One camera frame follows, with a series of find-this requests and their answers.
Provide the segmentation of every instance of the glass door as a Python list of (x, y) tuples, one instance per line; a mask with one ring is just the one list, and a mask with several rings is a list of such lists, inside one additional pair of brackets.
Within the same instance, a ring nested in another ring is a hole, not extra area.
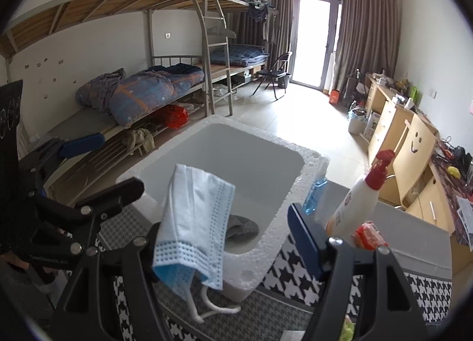
[(294, 0), (291, 81), (323, 89), (330, 54), (336, 50), (341, 0)]

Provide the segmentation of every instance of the wooden bed slats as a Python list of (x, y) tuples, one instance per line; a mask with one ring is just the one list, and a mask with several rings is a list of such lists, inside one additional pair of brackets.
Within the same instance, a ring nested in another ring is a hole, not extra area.
[[(224, 11), (245, 11), (237, 1), (220, 0)], [(0, 35), (0, 54), (11, 58), (33, 43), (60, 30), (98, 18), (127, 12), (162, 9), (193, 9), (192, 0), (71, 0), (43, 10)], [(217, 11), (209, 1), (209, 11)]]

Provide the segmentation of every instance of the bed ladder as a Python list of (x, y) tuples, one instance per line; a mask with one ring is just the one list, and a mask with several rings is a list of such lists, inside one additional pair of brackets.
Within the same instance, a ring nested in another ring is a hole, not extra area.
[[(215, 114), (215, 103), (220, 101), (221, 99), (228, 97), (229, 99), (229, 115), (233, 115), (233, 99), (232, 99), (232, 84), (230, 78), (230, 56), (229, 56), (229, 39), (225, 36), (224, 43), (209, 43), (209, 35), (220, 35), (221, 31), (224, 30), (224, 33), (228, 33), (226, 29), (226, 20), (223, 14), (222, 7), (218, 0), (214, 0), (217, 11), (218, 17), (209, 16), (209, 0), (202, 1), (202, 8), (199, 6), (198, 0), (192, 0), (194, 8), (197, 12), (197, 16), (199, 17), (200, 27), (202, 29), (202, 58), (203, 58), (203, 71), (205, 74), (205, 115), (207, 116), (209, 113), (209, 104), (210, 104), (210, 113)], [(221, 21), (221, 25), (217, 27), (208, 28), (207, 21), (209, 20), (219, 20)], [(225, 68), (221, 71), (226, 72), (226, 87), (227, 92), (215, 99), (213, 94), (213, 86), (212, 86), (212, 72), (210, 70), (210, 51), (209, 48), (216, 47), (216, 46), (224, 46), (225, 52)]]

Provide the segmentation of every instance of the blue face mask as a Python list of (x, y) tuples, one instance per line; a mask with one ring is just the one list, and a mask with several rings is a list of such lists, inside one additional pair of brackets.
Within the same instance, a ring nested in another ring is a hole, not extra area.
[[(240, 307), (220, 308), (207, 298), (207, 288), (223, 288), (223, 251), (235, 186), (185, 165), (176, 165), (153, 256), (153, 272), (188, 304), (192, 318), (203, 323), (215, 313), (234, 314)], [(197, 313), (191, 296), (195, 271), (201, 296), (211, 309)]]

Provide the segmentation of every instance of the tiled floor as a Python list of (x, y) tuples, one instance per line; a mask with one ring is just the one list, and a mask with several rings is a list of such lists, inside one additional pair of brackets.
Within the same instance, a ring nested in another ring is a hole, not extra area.
[[(275, 101), (273, 90), (261, 87), (250, 97), (257, 83), (240, 89), (234, 101), (234, 115), (230, 118), (244, 124), (261, 128), (297, 145), (316, 150), (330, 158), (327, 178), (338, 184), (351, 187), (367, 168), (367, 143), (360, 136), (348, 133), (346, 112), (338, 111), (328, 103), (328, 97), (321, 92), (290, 84), (287, 94)], [(284, 90), (276, 90), (278, 96)], [(216, 105), (216, 113), (228, 115), (226, 101)], [(191, 115), (192, 121), (199, 121), (203, 112)], [(179, 134), (182, 130), (168, 129), (155, 138), (156, 146)], [(142, 157), (135, 154), (122, 161), (97, 181), (86, 195), (91, 195), (114, 184), (117, 177), (136, 164)]]

